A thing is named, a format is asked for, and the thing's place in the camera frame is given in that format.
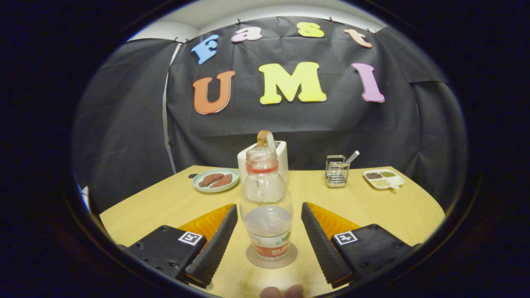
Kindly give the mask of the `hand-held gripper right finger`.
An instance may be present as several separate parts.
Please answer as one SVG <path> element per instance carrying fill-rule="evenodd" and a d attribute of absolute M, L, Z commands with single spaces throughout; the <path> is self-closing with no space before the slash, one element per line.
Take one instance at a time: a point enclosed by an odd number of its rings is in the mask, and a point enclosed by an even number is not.
<path fill-rule="evenodd" d="M 420 247 L 408 245 L 378 224 L 361 227 L 311 202 L 302 204 L 301 220 L 333 288 L 374 279 Z"/>

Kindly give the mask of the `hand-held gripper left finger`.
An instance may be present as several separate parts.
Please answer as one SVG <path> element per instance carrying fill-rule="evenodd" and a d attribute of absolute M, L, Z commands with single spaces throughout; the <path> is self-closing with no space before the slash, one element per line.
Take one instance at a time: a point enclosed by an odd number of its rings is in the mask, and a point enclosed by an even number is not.
<path fill-rule="evenodd" d="M 210 285 L 237 223 L 237 207 L 227 204 L 178 228 L 161 225 L 120 249 L 165 279 L 202 288 Z"/>

